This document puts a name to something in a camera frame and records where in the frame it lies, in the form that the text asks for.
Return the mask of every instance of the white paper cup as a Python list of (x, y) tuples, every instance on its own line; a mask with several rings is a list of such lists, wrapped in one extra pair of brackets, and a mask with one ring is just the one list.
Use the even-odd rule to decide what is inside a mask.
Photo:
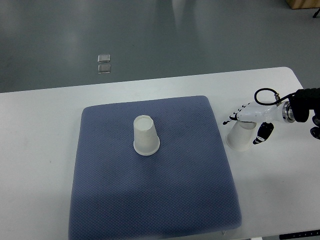
[(255, 122), (236, 121), (235, 125), (226, 136), (226, 142), (233, 150), (243, 152), (250, 148), (252, 135), (256, 127)]
[(148, 115), (140, 115), (133, 121), (134, 150), (143, 156), (149, 156), (158, 151), (160, 139), (157, 135), (154, 121)]

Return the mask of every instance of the gray floor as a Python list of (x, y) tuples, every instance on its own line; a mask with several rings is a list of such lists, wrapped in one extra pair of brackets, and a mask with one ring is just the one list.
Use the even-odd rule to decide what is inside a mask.
[[(283, 66), (318, 88), (315, 11), (285, 0), (0, 0), (0, 93)], [(111, 73), (98, 74), (104, 53)]]

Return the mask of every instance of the blue mat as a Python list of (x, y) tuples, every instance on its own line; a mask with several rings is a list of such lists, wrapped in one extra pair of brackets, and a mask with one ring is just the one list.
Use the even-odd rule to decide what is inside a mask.
[[(134, 119), (160, 138), (133, 147)], [(237, 228), (241, 212), (214, 113), (205, 96), (87, 107), (81, 118), (70, 240), (177, 237)]]

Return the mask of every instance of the blue cushion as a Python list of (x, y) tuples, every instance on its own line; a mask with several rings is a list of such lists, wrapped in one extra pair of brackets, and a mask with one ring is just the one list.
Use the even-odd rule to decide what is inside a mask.
[[(135, 152), (134, 119), (160, 138)], [(176, 237), (237, 228), (238, 195), (205, 96), (114, 103), (83, 110), (70, 205), (70, 240)]]

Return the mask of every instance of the black cable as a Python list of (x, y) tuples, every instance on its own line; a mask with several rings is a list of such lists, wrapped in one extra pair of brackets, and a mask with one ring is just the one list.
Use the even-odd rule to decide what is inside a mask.
[(284, 96), (284, 97), (282, 97), (282, 98), (280, 98), (279, 100), (277, 100), (277, 101), (274, 101), (274, 102), (271, 102), (271, 103), (266, 103), (266, 102), (260, 102), (258, 99), (257, 99), (257, 95), (258, 95), (258, 93), (260, 93), (261, 91), (271, 91), (271, 92), (273, 92), (275, 95), (277, 95), (278, 93), (275, 91), (275, 90), (273, 90), (273, 89), (271, 89), (271, 88), (260, 88), (258, 91), (256, 91), (255, 92), (255, 94), (254, 94), (254, 100), (255, 100), (255, 102), (257, 103), (257, 104), (260, 104), (260, 105), (263, 105), (263, 106), (272, 106), (272, 105), (276, 105), (276, 104), (278, 104), (278, 103), (281, 103), (283, 100), (285, 100), (285, 99), (287, 99), (287, 98), (290, 98), (290, 97), (292, 97), (293, 95), (295, 95), (295, 92), (294, 93), (290, 93), (290, 94), (288, 94), (287, 96)]

